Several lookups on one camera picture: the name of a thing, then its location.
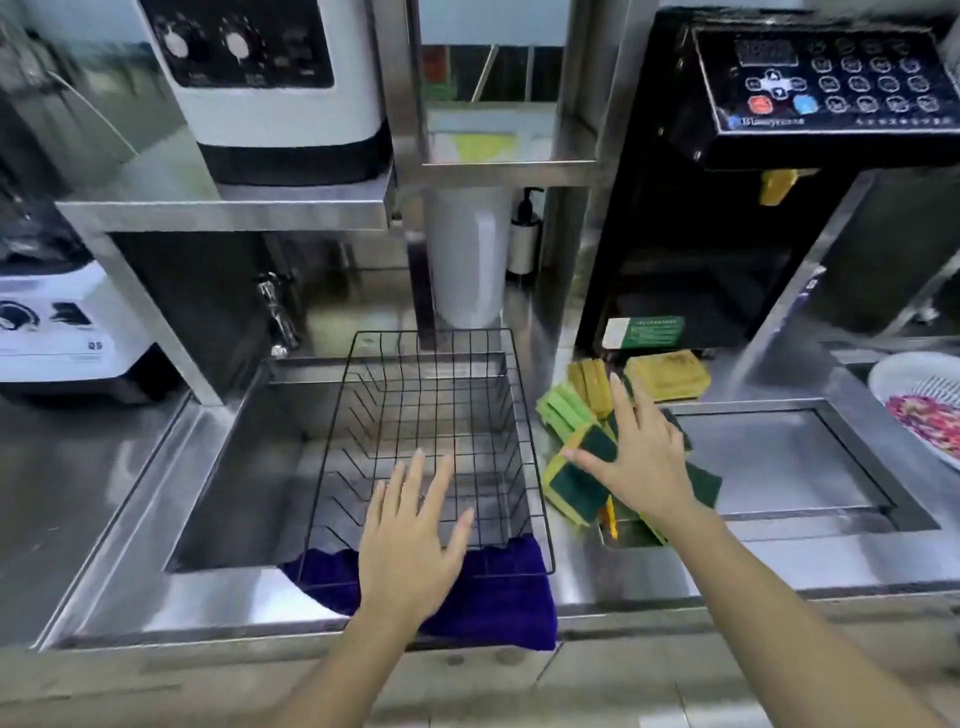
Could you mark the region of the white plastic colander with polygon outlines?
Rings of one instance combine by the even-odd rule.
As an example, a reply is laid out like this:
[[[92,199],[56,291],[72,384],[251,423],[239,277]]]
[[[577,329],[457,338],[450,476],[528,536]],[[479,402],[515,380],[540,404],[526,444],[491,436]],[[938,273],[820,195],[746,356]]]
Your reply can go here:
[[[871,369],[868,387],[885,409],[890,398],[902,395],[929,396],[941,403],[960,407],[960,356],[930,351],[890,355]],[[960,460],[938,453],[932,445],[901,426],[932,455],[960,473]]]

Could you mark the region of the person's left forearm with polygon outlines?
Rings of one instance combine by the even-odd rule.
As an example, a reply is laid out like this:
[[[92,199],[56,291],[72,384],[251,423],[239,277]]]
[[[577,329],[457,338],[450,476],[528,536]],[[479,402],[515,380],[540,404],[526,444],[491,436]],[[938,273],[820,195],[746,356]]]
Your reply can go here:
[[[361,609],[260,728],[362,728],[425,618]]]

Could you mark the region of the colourful contents of colander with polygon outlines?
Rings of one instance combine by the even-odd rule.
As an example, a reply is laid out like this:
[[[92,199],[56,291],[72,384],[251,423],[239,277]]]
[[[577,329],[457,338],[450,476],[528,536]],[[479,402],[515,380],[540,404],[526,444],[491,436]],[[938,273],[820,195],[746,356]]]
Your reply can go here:
[[[921,394],[890,397],[887,411],[940,455],[960,460],[960,406]]]

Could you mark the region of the person's right hand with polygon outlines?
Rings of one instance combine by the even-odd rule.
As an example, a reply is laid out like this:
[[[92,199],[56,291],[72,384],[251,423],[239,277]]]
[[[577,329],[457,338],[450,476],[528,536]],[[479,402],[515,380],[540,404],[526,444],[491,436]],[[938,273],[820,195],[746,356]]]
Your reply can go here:
[[[618,422],[617,452],[623,458],[623,494],[618,500],[640,514],[669,541],[695,529],[724,528],[723,519],[694,495],[683,435],[642,387],[615,372],[608,378]]]

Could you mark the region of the dark blender jar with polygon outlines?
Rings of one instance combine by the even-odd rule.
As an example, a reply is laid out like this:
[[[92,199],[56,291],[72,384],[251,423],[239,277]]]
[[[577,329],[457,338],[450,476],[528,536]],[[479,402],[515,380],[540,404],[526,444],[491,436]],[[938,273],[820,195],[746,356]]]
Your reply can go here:
[[[0,161],[0,278],[66,274],[93,255],[50,200],[27,195]]]

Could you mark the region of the white blender base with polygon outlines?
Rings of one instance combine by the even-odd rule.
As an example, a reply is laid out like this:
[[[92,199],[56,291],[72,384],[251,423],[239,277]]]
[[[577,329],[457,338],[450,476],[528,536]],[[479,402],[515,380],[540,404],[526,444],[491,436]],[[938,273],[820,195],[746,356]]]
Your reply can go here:
[[[0,267],[0,395],[161,401],[179,376],[99,262]]]

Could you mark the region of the green white label sticker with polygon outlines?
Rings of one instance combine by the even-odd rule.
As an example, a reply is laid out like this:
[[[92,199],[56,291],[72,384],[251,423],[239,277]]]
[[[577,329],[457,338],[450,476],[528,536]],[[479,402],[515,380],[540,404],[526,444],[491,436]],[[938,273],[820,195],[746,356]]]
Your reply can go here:
[[[683,316],[613,317],[606,321],[601,346],[608,351],[670,349],[685,326]]]

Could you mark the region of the chrome tap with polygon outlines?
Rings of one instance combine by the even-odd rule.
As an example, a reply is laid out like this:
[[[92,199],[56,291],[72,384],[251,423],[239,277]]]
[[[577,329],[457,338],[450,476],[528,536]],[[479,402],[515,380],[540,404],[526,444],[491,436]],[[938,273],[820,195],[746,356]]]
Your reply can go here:
[[[296,321],[296,300],[293,278],[274,271],[258,273],[254,278],[260,298],[270,317],[270,356],[288,358],[304,344],[304,336]]]

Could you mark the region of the purple cloth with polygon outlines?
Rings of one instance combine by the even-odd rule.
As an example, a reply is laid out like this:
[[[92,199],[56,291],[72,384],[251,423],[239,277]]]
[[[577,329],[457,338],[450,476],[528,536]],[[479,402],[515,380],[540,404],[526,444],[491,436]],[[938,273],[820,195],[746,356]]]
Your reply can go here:
[[[361,604],[356,550],[309,548],[278,567],[311,600],[332,612],[352,616]],[[460,576],[419,631],[461,645],[554,650],[558,615],[536,538],[528,533],[504,545],[466,552]]]

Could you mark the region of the person's right forearm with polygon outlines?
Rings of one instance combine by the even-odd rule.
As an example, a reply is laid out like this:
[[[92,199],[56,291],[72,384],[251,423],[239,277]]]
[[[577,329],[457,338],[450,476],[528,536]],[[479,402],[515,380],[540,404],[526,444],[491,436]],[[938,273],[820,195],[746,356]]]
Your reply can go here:
[[[775,728],[950,728],[698,501],[658,522]]]

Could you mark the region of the stainless steel sink basin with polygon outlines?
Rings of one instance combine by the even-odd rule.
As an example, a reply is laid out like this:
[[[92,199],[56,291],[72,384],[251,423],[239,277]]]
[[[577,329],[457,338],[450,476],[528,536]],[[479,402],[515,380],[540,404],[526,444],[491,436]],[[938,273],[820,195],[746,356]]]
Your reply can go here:
[[[265,567],[304,553],[323,457],[315,411],[345,363],[265,364],[174,549],[175,572]]]

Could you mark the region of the black keypad dispenser machine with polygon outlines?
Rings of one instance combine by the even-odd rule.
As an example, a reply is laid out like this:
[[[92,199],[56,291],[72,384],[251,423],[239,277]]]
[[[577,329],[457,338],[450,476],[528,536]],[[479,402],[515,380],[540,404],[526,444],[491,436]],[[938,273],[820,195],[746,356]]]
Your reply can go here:
[[[575,348],[634,355],[774,334],[887,178],[960,165],[960,0],[677,0],[657,10]],[[775,207],[762,171],[800,177]],[[614,317],[676,346],[607,350]]]

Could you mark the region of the white pump bottle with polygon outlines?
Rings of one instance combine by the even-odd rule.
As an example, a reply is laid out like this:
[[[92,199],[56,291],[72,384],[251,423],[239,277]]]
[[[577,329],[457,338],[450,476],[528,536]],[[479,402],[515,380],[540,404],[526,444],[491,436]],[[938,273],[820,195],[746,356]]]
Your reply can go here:
[[[539,271],[546,189],[524,187],[513,207],[507,255],[507,279],[529,284]]]

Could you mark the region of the person's left hand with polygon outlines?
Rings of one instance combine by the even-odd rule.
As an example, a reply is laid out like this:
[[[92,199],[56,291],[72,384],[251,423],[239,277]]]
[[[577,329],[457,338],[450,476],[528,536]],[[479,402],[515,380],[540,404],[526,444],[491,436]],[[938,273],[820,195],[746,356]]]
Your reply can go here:
[[[396,462],[385,480],[389,489],[378,529],[364,526],[358,560],[358,611],[398,611],[423,616],[423,624],[439,611],[461,574],[461,570],[445,569],[445,548],[457,520],[446,542],[441,540],[440,529],[454,476],[454,459],[451,455],[439,458],[427,491],[421,482],[415,517],[403,515],[403,481],[409,463]]]

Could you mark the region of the pile of kitchen sponges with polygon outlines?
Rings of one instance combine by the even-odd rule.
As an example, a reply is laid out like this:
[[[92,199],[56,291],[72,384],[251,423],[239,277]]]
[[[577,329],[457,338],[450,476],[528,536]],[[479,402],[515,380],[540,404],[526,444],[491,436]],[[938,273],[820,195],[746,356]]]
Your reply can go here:
[[[628,394],[632,394],[631,376],[659,405],[698,399],[712,382],[707,368],[688,349],[629,358],[623,375]],[[566,379],[548,390],[535,410],[564,447],[606,462],[617,459],[619,427],[604,361],[569,363]],[[629,536],[637,537],[642,548],[667,544],[644,516],[563,455],[550,460],[541,484],[549,503],[570,522],[582,528],[602,527],[615,545],[625,546]]]

